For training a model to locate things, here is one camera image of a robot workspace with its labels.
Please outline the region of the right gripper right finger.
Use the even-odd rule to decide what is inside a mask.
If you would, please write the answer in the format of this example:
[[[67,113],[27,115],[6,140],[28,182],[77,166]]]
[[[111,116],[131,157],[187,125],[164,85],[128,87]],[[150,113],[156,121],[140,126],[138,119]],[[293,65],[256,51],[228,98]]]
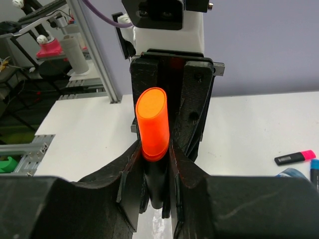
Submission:
[[[169,147],[175,239],[316,239],[319,194],[294,177],[211,176]]]

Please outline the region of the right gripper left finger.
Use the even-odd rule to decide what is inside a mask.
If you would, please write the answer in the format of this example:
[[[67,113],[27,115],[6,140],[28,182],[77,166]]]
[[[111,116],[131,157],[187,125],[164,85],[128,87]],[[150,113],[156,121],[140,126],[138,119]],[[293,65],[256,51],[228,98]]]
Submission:
[[[141,145],[77,182],[49,176],[0,178],[3,239],[130,239],[143,182]]]

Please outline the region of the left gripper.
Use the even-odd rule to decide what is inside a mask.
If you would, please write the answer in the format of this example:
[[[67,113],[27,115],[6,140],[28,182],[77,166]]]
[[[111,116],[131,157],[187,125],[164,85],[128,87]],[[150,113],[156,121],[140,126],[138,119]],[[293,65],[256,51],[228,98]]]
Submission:
[[[191,60],[183,68],[173,139],[189,159],[196,159],[214,80],[213,63],[204,57],[203,14],[184,12],[181,30],[138,28],[132,25],[126,13],[121,12],[114,14],[113,19],[116,23],[129,25],[128,28],[116,28],[125,59],[146,54]],[[140,95],[157,85],[158,64],[155,59],[132,60],[130,73],[134,110]]]

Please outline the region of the orange cap black highlighter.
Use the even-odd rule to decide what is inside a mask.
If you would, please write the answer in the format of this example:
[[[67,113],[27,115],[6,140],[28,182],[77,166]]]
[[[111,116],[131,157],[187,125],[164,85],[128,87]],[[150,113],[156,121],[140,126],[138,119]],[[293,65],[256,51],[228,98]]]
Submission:
[[[170,139],[166,92],[158,87],[145,90],[138,98],[135,113],[151,205],[160,209],[165,198],[165,157]]]

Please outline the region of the pink cap black highlighter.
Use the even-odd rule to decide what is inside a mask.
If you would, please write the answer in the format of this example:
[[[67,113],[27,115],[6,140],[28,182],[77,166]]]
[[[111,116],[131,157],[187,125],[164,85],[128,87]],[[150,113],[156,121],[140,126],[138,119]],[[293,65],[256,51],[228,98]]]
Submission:
[[[309,161],[316,158],[316,154],[312,150],[306,150],[288,155],[283,155],[274,158],[274,162],[278,165],[288,165],[304,161]]]

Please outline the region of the blue cap black highlighter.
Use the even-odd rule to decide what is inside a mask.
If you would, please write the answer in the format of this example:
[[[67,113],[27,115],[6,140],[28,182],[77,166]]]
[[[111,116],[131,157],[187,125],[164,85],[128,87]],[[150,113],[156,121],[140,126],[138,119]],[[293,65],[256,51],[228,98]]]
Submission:
[[[310,169],[310,181],[315,186],[316,190],[319,191],[319,160],[311,160],[311,169]]]

